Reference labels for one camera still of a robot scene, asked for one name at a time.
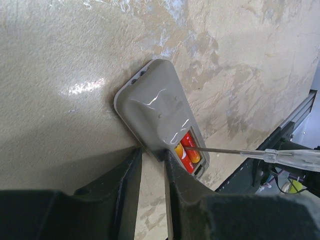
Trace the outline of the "small screwdriver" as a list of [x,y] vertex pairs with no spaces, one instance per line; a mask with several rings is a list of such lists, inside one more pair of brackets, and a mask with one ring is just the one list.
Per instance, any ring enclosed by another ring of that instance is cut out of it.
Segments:
[[280,164],[300,170],[320,172],[320,151],[312,149],[294,150],[231,150],[219,148],[195,147],[200,152],[240,155],[247,158],[263,160],[269,164]]

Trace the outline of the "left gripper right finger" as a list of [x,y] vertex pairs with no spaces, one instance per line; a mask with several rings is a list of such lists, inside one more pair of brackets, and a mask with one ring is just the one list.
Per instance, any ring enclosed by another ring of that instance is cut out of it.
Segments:
[[320,211],[301,195],[219,194],[163,152],[170,240],[317,240]]

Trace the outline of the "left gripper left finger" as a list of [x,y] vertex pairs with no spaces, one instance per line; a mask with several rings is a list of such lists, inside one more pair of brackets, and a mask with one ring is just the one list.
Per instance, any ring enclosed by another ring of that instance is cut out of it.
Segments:
[[132,240],[142,175],[142,150],[73,195],[59,190],[3,190],[3,240]]

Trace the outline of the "white grey remote control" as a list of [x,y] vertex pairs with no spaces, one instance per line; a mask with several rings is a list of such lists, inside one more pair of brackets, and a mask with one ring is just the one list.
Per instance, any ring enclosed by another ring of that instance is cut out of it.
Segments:
[[148,62],[116,93],[113,105],[139,143],[158,161],[164,161],[164,153],[169,150],[197,179],[208,169],[208,153],[201,152],[199,162],[193,163],[181,160],[175,151],[186,134],[190,134],[196,147],[206,145],[175,67],[169,60]]

